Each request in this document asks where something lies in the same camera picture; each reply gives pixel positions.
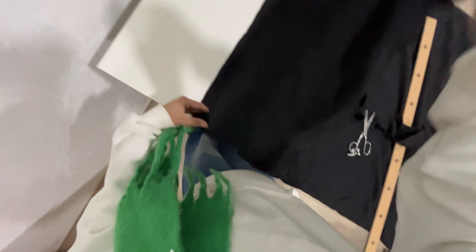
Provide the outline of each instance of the silver scissors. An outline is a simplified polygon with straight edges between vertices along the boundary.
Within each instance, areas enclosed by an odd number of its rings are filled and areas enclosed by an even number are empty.
[[[359,144],[360,141],[362,140],[362,137],[364,138],[364,154],[369,155],[370,150],[372,149],[372,144],[370,144],[369,141],[367,141],[367,133],[368,133],[368,128],[370,127],[370,124],[372,124],[372,121],[374,119],[375,112],[368,118],[368,110],[365,110],[365,118],[364,118],[364,130],[362,133],[360,133],[360,136],[357,141],[353,141],[349,145],[349,153],[347,156],[360,156],[360,149],[359,149]]]

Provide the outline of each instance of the black garment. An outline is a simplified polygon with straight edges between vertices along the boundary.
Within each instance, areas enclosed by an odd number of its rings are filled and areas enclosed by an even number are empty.
[[[469,46],[452,3],[428,12],[437,32],[414,127],[402,127],[428,1],[266,0],[205,95],[208,134],[369,230],[394,141],[409,157],[433,134],[428,109]],[[365,109],[372,152],[348,157]],[[395,223],[394,202],[388,247]]]

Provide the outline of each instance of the white board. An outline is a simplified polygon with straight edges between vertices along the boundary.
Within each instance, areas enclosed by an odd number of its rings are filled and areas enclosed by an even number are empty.
[[[156,102],[201,101],[265,0],[142,0],[98,67]]]

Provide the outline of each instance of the blue jeans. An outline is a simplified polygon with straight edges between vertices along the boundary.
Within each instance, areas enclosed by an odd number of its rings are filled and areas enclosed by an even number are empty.
[[[195,130],[188,136],[185,144],[184,168],[193,168],[200,171],[206,177],[211,175],[210,169],[226,171],[233,169],[246,169],[256,171],[270,179],[271,176],[253,168],[248,162],[238,155],[237,148],[219,143],[206,135],[202,130]],[[185,195],[190,188],[185,175],[182,177],[182,192]]]

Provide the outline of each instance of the white sweater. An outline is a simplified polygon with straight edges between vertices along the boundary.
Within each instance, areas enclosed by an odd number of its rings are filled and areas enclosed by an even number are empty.
[[[438,132],[404,165],[393,252],[476,251],[476,49],[462,56],[429,117]],[[154,134],[173,126],[162,106],[116,130],[104,188],[92,198],[70,252],[112,252],[117,205]],[[233,189],[233,252],[358,252],[310,207],[248,170]],[[213,188],[214,179],[207,179]]]

